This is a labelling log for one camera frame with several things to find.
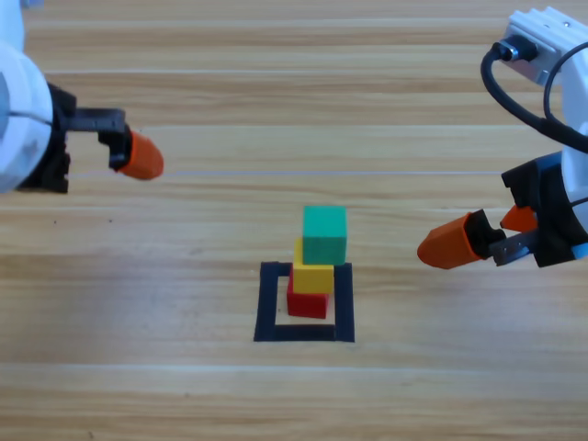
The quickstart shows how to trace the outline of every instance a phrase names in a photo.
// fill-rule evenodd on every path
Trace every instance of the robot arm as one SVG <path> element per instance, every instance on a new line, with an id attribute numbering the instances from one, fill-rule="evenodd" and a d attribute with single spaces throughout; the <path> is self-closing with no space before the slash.
<path id="1" fill-rule="evenodd" d="M 490 95 L 527 126 L 562 145 L 555 152 L 503 173 L 514 206 L 490 225 L 483 209 L 430 231 L 419 258 L 451 269 L 493 258 L 498 266 L 532 254 L 539 267 L 588 255 L 588 28 L 548 7 L 515 12 L 500 41 L 481 63 Z M 501 61 L 544 86 L 544 117 L 528 111 L 498 85 L 492 65 Z M 549 108 L 554 83 L 561 84 L 566 123 Z M 504 230 L 516 232 L 506 236 Z"/>
<path id="2" fill-rule="evenodd" d="M 18 0 L 0 0 L 0 193 L 67 193 L 65 141 L 72 131 L 96 133 L 118 173 L 140 180 L 161 175 L 163 156 L 131 130 L 124 110 L 78 107 L 75 96 L 45 80 L 22 46 Z"/>
<path id="3" fill-rule="evenodd" d="M 530 61 L 515 59 L 504 63 L 535 84 L 546 87 L 546 117 L 551 116 L 548 99 L 551 84 L 562 85 L 562 111 L 567 125 L 581 135 L 588 135 L 588 51 L 583 51 L 588 42 L 588 28 L 548 7 L 544 11 L 532 9 L 512 14 L 504 41 L 512 36 L 523 37 L 536 45 L 537 56 Z M 562 57 L 566 57 L 565 62 L 559 62 Z M 561 166 L 571 202 L 588 198 L 588 154 L 564 146 Z"/>

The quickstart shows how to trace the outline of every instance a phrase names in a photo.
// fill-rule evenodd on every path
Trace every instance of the orange gripper tip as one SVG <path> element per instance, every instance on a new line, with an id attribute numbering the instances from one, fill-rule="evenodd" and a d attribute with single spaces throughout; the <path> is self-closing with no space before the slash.
<path id="1" fill-rule="evenodd" d="M 469 244 L 465 225 L 471 213 L 431 230 L 420 244 L 417 255 L 424 264 L 452 269 L 470 264 L 480 257 Z"/>
<path id="2" fill-rule="evenodd" d="M 500 226 L 513 232 L 531 232 L 538 227 L 538 223 L 535 212 L 530 207 L 519 209 L 514 205 L 506 213 Z"/>
<path id="3" fill-rule="evenodd" d="M 135 179 L 151 180 L 164 172 L 164 157 L 153 142 L 132 131 L 129 162 L 119 172 Z"/>

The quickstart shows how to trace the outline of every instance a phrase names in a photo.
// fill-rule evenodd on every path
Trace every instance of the wooden table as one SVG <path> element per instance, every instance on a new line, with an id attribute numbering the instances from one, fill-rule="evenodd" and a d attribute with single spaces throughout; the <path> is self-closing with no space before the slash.
<path id="1" fill-rule="evenodd" d="M 547 2 L 46 3 L 33 60 L 124 107 L 166 170 L 115 176 L 78 134 L 69 195 L 3 196 L 2 441 L 587 439 L 585 263 L 416 257 L 469 209 L 496 226 L 500 173 L 560 148 L 479 74 L 515 8 Z M 310 204 L 348 207 L 356 343 L 254 343 L 260 263 L 291 259 Z M 284 288 L 277 320 L 300 322 Z"/>

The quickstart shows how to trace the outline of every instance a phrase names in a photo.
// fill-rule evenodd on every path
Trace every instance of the black square outline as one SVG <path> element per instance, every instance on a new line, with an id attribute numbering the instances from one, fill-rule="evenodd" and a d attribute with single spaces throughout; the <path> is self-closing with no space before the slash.
<path id="1" fill-rule="evenodd" d="M 255 342 L 346 342 L 356 341 L 353 304 L 353 267 L 334 267 L 334 324 L 276 324 L 277 280 L 289 277 L 292 264 L 262 262 Z"/>

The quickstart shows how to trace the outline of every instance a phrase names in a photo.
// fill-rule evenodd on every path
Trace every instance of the stacked cubes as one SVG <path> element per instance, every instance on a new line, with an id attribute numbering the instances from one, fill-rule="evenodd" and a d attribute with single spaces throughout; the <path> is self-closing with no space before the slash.
<path id="1" fill-rule="evenodd" d="M 345 263 L 345 207 L 305 207 L 288 283 L 288 314 L 325 319 L 334 291 L 334 267 Z"/>

